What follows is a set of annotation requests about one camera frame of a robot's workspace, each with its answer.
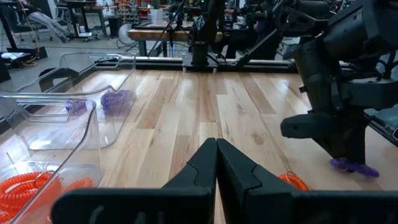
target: wooden table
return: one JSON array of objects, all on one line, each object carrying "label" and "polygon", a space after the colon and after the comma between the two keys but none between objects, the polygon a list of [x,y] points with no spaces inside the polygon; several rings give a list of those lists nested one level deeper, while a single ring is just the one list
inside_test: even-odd
[{"label": "wooden table", "polygon": [[[161,187],[213,137],[225,138],[275,175],[295,172],[311,189],[398,190],[398,150],[371,128],[366,160],[381,173],[378,179],[338,172],[314,141],[281,136],[282,119],[310,109],[298,75],[148,70],[137,76],[137,100],[121,134],[101,150],[100,187]],[[224,223],[222,211],[217,192],[215,223]]]},{"label": "wooden table", "polygon": [[[172,35],[173,41],[186,42],[189,38],[189,31],[187,30],[177,30],[173,34],[164,32],[160,28],[167,26],[167,21],[161,21],[156,24],[148,23],[144,27],[153,27],[154,29],[132,29],[127,32],[128,36],[132,40],[138,41],[138,49],[140,56],[147,56],[147,40],[158,40],[162,42],[163,48],[166,49],[167,42],[170,41],[170,36]],[[191,27],[193,22],[183,21],[182,27]],[[223,38],[223,34],[221,32],[217,32],[215,39],[221,40]],[[164,51],[164,57],[167,56],[167,51]]]}]

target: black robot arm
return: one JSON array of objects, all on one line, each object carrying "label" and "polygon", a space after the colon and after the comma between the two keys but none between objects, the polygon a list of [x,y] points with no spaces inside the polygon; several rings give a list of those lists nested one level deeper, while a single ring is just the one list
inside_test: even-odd
[{"label": "black robot arm", "polygon": [[335,159],[365,164],[369,121],[363,110],[398,103],[398,82],[343,76],[339,61],[398,49],[398,9],[389,1],[363,0],[330,17],[321,1],[275,0],[273,13],[284,36],[301,37],[292,55],[304,84],[301,91],[312,106],[308,114],[284,119],[282,135],[312,138]]}]

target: transparent plastic container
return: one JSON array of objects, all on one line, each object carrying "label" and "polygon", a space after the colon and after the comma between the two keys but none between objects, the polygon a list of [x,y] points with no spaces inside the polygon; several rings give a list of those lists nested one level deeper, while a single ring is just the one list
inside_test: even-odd
[{"label": "transparent plastic container", "polygon": [[101,147],[106,147],[117,140],[136,100],[135,55],[104,52],[64,54],[58,68],[42,74],[16,92],[54,93],[95,101],[99,141]]},{"label": "transparent plastic container", "polygon": [[[0,116],[11,127],[0,137],[0,202],[7,203],[2,194],[15,187],[3,189],[5,180],[41,173],[30,179],[38,190],[26,205],[17,214],[0,207],[0,217],[8,213],[14,217],[11,223],[50,223],[57,197],[71,189],[96,187],[102,178],[96,103],[52,94],[0,93],[0,105]],[[51,178],[41,186],[37,181],[45,174]]]}]

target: orange spiral cord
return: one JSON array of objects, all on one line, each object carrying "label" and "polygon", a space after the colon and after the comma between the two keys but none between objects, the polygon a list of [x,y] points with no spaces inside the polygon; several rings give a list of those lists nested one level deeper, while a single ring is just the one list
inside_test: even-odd
[{"label": "orange spiral cord", "polygon": [[[8,178],[0,183],[0,223],[13,219],[37,191],[51,178],[49,172],[31,172]],[[78,180],[69,185],[63,193],[81,187],[92,187],[93,181],[89,178]],[[29,210],[52,203],[62,193],[59,178],[55,178]]]},{"label": "orange spiral cord", "polygon": [[284,180],[288,184],[293,185],[293,187],[299,190],[310,190],[310,188],[306,185],[306,183],[291,171],[289,171],[286,174],[280,175],[279,178]]}]

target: purple toy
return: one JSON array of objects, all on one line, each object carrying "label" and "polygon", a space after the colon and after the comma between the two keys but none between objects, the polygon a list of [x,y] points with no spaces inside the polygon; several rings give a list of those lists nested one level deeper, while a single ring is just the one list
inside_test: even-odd
[{"label": "purple toy", "polygon": [[369,167],[365,164],[357,164],[354,162],[348,162],[345,158],[339,158],[339,159],[331,159],[329,161],[330,165],[337,169],[343,169],[343,170],[348,170],[348,171],[356,171],[359,172],[362,175],[365,175],[367,177],[379,177],[380,173],[376,170],[373,169],[372,167]]},{"label": "purple toy", "polygon": [[84,102],[84,101],[73,101],[72,102],[72,101],[68,100],[67,101],[67,105],[65,106],[65,108],[69,112],[71,107],[74,108],[73,114],[77,114],[79,112],[87,110],[86,102]]},{"label": "purple toy", "polygon": [[101,105],[105,114],[120,113],[123,108],[130,108],[135,100],[135,94],[130,90],[120,90],[118,92],[108,91],[101,97]]}]

